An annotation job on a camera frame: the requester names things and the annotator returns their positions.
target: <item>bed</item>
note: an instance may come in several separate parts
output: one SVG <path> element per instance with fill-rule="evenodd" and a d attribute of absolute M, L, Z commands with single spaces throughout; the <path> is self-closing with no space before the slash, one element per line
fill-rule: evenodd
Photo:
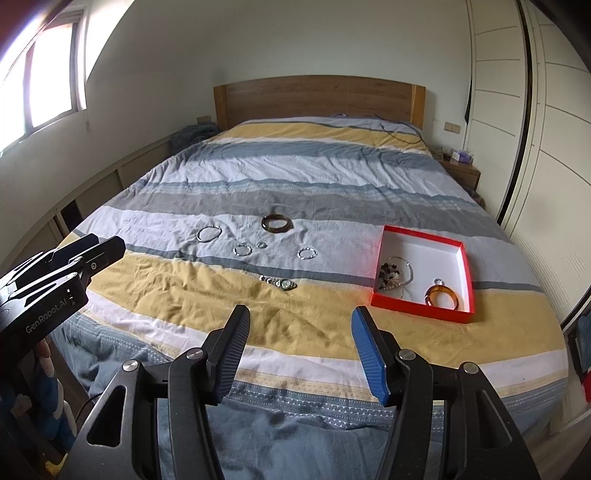
<path fill-rule="evenodd" d="M 87 306 L 52 334 L 90 395 L 128 358 L 159 363 L 200 346 L 243 303 L 247 346 L 230 394 L 209 410 L 226 478 L 372 478 L 394 412 L 369 392 L 350 316 L 369 303 L 387 223 L 464 243 L 476 314 L 460 325 L 370 307 L 376 324 L 431 363 L 480 364 L 522 432 L 550 418 L 568 376 L 558 321 L 523 255 L 432 159 L 424 87 L 299 76 L 223 85 L 214 97 L 220 135 L 156 166 L 65 240 L 126 243 Z M 264 231 L 269 213 L 293 228 Z M 222 233 L 200 243 L 207 225 Z M 235 255 L 238 244 L 252 253 Z M 303 247 L 317 257 L 299 259 Z M 429 473 L 442 428 L 434 404 Z"/>

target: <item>gray stripe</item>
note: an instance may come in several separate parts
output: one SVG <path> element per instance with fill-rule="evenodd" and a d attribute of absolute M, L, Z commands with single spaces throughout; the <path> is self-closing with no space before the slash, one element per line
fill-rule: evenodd
<path fill-rule="evenodd" d="M 289 161 L 289 157 L 299 155 L 383 162 L 408 169 L 443 171 L 443 167 L 427 154 L 405 153 L 365 145 L 314 141 L 199 143 L 186 148 L 174 158 L 178 158 L 180 161 L 227 160 L 260 157 L 261 154 L 274 157 L 285 156 L 287 157 L 286 161 Z"/>
<path fill-rule="evenodd" d="M 464 236 L 487 236 L 509 242 L 499 226 L 480 211 L 445 210 L 440 205 L 414 205 L 410 199 L 391 202 L 358 200 L 337 194 L 305 196 L 297 193 L 259 192 L 226 195 L 137 193 L 126 190 L 107 203 L 119 210 L 176 215 L 252 215 L 270 211 L 291 219 L 345 220 L 370 225 L 398 225 Z"/>
<path fill-rule="evenodd" d="M 393 189 L 387 186 L 375 187 L 366 185 L 342 185 L 339 183 L 308 183 L 304 181 L 289 181 L 278 179 L 251 180 L 244 179 L 238 181 L 196 181 L 196 182 L 151 182 L 147 179 L 139 179 L 135 187 L 142 190 L 142 193 L 182 193 L 185 195 L 206 194 L 226 194 L 226 193 L 244 193 L 259 192 L 261 190 L 273 190 L 286 193 L 297 193 L 298 195 L 318 195 L 318 194 L 339 194 L 345 195 L 348 199 L 357 200 L 382 200 L 388 199 L 391 202 L 400 200 L 407 201 L 414 205 L 422 204 L 426 206 L 437 205 L 449 209 L 471 210 L 482 216 L 486 213 L 475 202 L 464 200 L 456 196 L 449 195 L 426 195 L 423 193 L 410 193 L 403 189 Z"/>
<path fill-rule="evenodd" d="M 74 233 L 78 236 L 84 236 L 86 233 L 81 230 L 74 229 Z M 130 252 L 139 254 L 148 254 L 160 258 L 173 259 L 177 258 L 188 262 L 201 262 L 206 265 L 219 265 L 221 267 L 232 268 L 234 270 L 242 270 L 256 275 L 265 275 L 267 277 L 280 278 L 307 278 L 309 280 L 326 281 L 331 283 L 343 283 L 349 285 L 358 285 L 360 287 L 372 288 L 374 286 L 374 279 L 371 277 L 360 277 L 357 275 L 346 275 L 340 273 L 326 273 L 309 270 L 292 270 L 289 268 L 264 267 L 261 265 L 254 265 L 247 261 L 224 258 L 224 257 L 198 257 L 197 255 L 182 250 L 162 251 L 155 248 L 138 247 L 132 244 L 125 244 L 125 248 Z M 538 291 L 542 292 L 541 287 L 536 285 L 529 285 L 524 283 L 506 283 L 496 281 L 475 281 L 472 283 L 475 290 L 488 290 L 494 288 L 497 290 L 514 290 L 514 291 Z"/>
<path fill-rule="evenodd" d="M 498 290 L 524 290 L 524 291 L 537 291 L 544 293 L 542 287 L 538 285 L 530 285 L 528 283 L 506 283 L 500 281 L 475 281 L 472 282 L 472 286 L 476 290 L 488 290 L 489 288 L 497 288 Z"/>

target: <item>brown bangle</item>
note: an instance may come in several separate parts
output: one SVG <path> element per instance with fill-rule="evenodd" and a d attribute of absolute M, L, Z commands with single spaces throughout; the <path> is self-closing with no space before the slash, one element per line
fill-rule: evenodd
<path fill-rule="evenodd" d="M 425 303 L 427 305 L 429 305 L 430 307 L 437 306 L 431 300 L 431 295 L 436 292 L 441 292 L 441 293 L 445 293 L 445 294 L 449 295 L 449 297 L 453 300 L 453 303 L 454 303 L 453 309 L 457 310 L 459 308 L 460 300 L 458 300 L 456 293 L 450 287 L 446 287 L 445 285 L 432 285 L 431 287 L 429 287 L 429 289 L 425 293 Z"/>
<path fill-rule="evenodd" d="M 269 226 L 269 222 L 272 220 L 283 220 L 285 225 L 274 228 Z M 284 215 L 280 215 L 279 213 L 270 213 L 269 215 L 264 216 L 261 220 L 261 227 L 270 233 L 285 233 L 293 228 L 293 223 L 291 223 L 291 219 Z"/>

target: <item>electrical outlet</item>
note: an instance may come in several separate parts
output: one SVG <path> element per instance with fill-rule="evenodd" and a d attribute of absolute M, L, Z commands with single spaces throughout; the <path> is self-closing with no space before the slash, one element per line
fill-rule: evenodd
<path fill-rule="evenodd" d="M 451 132 L 451 133 L 454 133 L 454 134 L 458 134 L 462 130 L 462 127 L 460 127 L 460 125 L 451 124 L 450 122 L 445 122 L 445 125 L 443 126 L 443 129 L 446 132 Z"/>

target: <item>wooden nightstand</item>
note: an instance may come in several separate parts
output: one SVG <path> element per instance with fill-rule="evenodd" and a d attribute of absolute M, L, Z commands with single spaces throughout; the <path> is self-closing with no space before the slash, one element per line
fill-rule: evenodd
<path fill-rule="evenodd" d="M 437 160 L 446 172 L 462 187 L 476 190 L 480 179 L 480 170 L 467 163 L 458 163 L 450 160 Z"/>

